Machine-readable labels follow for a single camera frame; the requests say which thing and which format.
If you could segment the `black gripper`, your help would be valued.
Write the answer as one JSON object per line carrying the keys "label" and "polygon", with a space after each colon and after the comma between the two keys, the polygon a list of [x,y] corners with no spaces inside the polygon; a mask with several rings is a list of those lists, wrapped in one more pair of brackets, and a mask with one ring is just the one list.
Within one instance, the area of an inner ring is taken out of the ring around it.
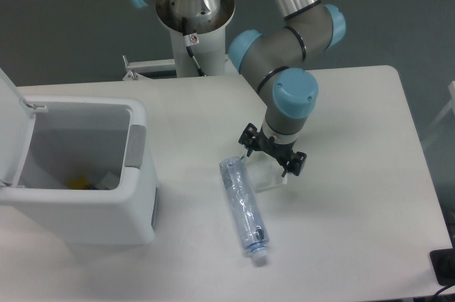
{"label": "black gripper", "polygon": [[252,123],[245,127],[238,143],[245,147],[246,157],[250,157],[254,151],[260,149],[279,160],[279,164],[283,168],[281,177],[285,177],[288,173],[299,176],[307,158],[307,154],[304,152],[293,152],[295,141],[281,144],[274,136],[267,136],[263,129],[258,132],[257,127]]}

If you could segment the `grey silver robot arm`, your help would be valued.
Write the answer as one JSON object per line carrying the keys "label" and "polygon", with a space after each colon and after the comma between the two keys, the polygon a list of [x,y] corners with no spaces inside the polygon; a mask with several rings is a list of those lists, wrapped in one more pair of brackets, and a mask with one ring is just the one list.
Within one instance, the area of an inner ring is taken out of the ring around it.
{"label": "grey silver robot arm", "polygon": [[246,126],[239,142],[248,153],[261,151],[299,175],[306,155],[293,150],[316,103],[319,87],[302,63],[338,43],[346,20],[321,0],[276,0],[284,27],[270,36],[248,30],[228,43],[225,29],[234,0],[129,0],[138,9],[154,6],[171,37],[179,77],[222,75],[230,61],[266,104],[261,127]]}

